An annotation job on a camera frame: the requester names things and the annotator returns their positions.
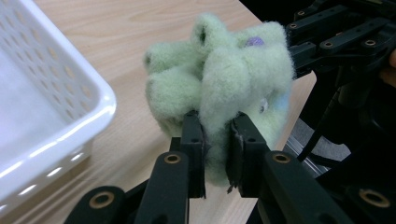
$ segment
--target wooden table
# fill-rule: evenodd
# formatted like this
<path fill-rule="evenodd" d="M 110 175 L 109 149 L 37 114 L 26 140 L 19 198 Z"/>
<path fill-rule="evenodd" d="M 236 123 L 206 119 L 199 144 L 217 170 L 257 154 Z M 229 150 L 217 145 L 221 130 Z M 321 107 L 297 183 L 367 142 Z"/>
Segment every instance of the wooden table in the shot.
<path fill-rule="evenodd" d="M 195 18 L 213 12 L 232 31 L 260 21 L 236 0 L 35 0 L 117 95 L 117 113 L 93 143 L 91 157 L 0 223 L 63 223 L 77 201 L 103 185 L 128 190 L 146 180 L 170 140 L 151 116 L 142 58 L 148 46 L 189 38 Z M 313 84 L 295 81 L 282 149 Z M 206 185 L 207 199 L 191 200 L 190 223 L 245 223 L 256 200 Z"/>

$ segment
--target white plastic basket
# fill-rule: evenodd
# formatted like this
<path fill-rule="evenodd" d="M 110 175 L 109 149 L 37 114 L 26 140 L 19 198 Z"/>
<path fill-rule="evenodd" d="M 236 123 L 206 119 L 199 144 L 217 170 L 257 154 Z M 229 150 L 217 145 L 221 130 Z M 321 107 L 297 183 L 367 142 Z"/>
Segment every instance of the white plastic basket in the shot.
<path fill-rule="evenodd" d="M 113 90 L 31 0 L 0 0 L 0 217 L 87 158 Z"/>

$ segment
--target wood grain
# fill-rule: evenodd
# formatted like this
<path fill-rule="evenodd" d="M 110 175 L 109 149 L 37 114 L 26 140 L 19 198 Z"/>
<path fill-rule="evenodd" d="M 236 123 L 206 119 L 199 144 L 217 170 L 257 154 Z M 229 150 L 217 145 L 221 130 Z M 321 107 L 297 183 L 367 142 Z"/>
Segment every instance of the wood grain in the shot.
<path fill-rule="evenodd" d="M 117 96 L 114 120 L 92 145 L 92 155 L 76 169 L 40 191 L 0 223 L 63 223 L 77 201 L 103 185 L 128 190 L 146 180 L 169 139 L 151 116 L 144 95 L 142 64 L 148 46 L 190 37 L 195 18 L 213 12 L 232 31 L 260 21 L 236 0 L 35 0 L 76 46 Z M 278 149 L 288 138 L 314 83 L 293 86 L 289 123 Z M 234 190 L 207 185 L 207 199 L 191 200 L 190 223 L 245 223 L 254 199 Z"/>

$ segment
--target human hand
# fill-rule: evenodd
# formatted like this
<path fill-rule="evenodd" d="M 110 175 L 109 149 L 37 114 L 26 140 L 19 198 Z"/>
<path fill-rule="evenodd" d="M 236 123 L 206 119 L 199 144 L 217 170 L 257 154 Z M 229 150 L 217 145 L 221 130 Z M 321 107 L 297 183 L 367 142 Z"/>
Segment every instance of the human hand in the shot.
<path fill-rule="evenodd" d="M 396 88 L 396 49 L 389 56 L 390 67 L 381 70 L 379 77 L 387 84 Z"/>

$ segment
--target stuffed animal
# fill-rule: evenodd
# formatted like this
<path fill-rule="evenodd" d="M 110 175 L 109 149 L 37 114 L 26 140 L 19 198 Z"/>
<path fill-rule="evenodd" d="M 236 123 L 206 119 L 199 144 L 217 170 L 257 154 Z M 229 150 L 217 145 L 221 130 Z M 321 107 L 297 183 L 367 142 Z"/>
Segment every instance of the stuffed animal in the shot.
<path fill-rule="evenodd" d="M 199 111 L 207 143 L 205 179 L 228 184 L 230 120 L 246 113 L 269 148 L 286 122 L 294 75 L 284 28 L 268 21 L 230 32 L 214 14 L 201 14 L 186 41 L 157 43 L 144 58 L 146 96 L 163 132 L 181 136 L 184 114 Z"/>

